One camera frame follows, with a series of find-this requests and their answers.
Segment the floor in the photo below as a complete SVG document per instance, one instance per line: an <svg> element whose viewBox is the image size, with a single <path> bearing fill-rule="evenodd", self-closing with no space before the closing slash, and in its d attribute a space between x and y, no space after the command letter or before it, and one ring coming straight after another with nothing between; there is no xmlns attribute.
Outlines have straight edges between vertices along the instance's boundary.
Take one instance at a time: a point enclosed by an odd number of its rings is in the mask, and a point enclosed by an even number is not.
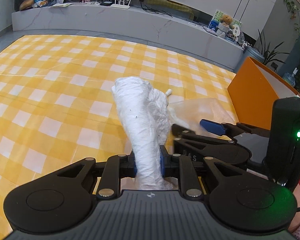
<svg viewBox="0 0 300 240"><path fill-rule="evenodd" d="M175 49L169 46L161 45L159 43L151 42L151 41L145 41L137 38L132 38L129 36L122 36L122 35L116 35L111 33L101 33L101 32L92 32L92 31L78 31L78 30L54 30L54 29L45 29L45 30L27 30L27 31L10 31L6 34L4 34L2 37L0 37L0 52L3 51L6 47L8 47L10 44L15 42L17 39L24 35L36 35L36 34L66 34L66 35L82 35L82 36L93 36L93 37L103 37L103 38L111 38L111 39L117 39L117 40L123 40L123 41L132 41L140 44L150 45L161 49L167 49L172 50L180 54L188 55L194 58L197 58L198 60L216 65L215 62L208 60L204 57L200 57L198 55L183 51L181 49ZM218 65L221 68L224 68L226 70L229 70L233 72L232 69Z"/></svg>

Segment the gray bin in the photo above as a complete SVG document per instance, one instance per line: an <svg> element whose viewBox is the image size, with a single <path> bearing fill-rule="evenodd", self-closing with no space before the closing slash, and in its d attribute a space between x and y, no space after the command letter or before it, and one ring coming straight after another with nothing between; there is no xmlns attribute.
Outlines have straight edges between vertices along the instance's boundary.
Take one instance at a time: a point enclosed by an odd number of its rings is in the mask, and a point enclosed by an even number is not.
<svg viewBox="0 0 300 240"><path fill-rule="evenodd" d="M241 68L243 62L247 57L252 57L261 63L265 60L265 58L259 53L259 51L257 51L257 49L252 47L245 47L240 61L234 68L234 73L237 73L239 71L239 69Z"/></svg>

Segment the marble tv stand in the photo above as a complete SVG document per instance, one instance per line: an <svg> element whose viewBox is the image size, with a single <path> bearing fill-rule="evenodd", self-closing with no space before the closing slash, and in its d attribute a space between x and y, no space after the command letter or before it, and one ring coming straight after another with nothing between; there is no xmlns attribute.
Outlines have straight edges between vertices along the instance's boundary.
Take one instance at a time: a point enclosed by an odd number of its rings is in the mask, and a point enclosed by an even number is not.
<svg viewBox="0 0 300 240"><path fill-rule="evenodd" d="M14 31L68 29L130 36L181 49L231 69L243 53L240 46L185 20L150 14L134 7L126 10L74 3L64 8L36 8L12 13L12 25Z"/></svg>

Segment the blue wall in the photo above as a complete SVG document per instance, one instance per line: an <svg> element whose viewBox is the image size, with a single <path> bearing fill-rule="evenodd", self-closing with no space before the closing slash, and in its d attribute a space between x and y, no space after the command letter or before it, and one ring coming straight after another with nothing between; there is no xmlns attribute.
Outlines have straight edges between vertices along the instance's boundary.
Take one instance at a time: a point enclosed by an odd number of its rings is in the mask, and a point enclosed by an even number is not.
<svg viewBox="0 0 300 240"><path fill-rule="evenodd" d="M282 67L278 69L278 75L283 76L284 73L286 72L292 73L292 71L296 67L298 67L299 62L300 62L300 37L298 38L298 41L294 44L293 49L290 52L290 55L285 60L285 64L283 64Z"/></svg>

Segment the white fabric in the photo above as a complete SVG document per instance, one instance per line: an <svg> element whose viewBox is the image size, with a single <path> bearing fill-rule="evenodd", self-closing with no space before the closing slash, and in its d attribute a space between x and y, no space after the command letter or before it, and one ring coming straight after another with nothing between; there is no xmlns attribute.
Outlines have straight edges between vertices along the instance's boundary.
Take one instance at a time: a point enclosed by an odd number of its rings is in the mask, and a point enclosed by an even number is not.
<svg viewBox="0 0 300 240"><path fill-rule="evenodd" d="M170 129L168 101L164 93L138 77L116 79L112 95L122 126L132 144L140 190L167 190L173 185L160 171L160 145Z"/></svg>

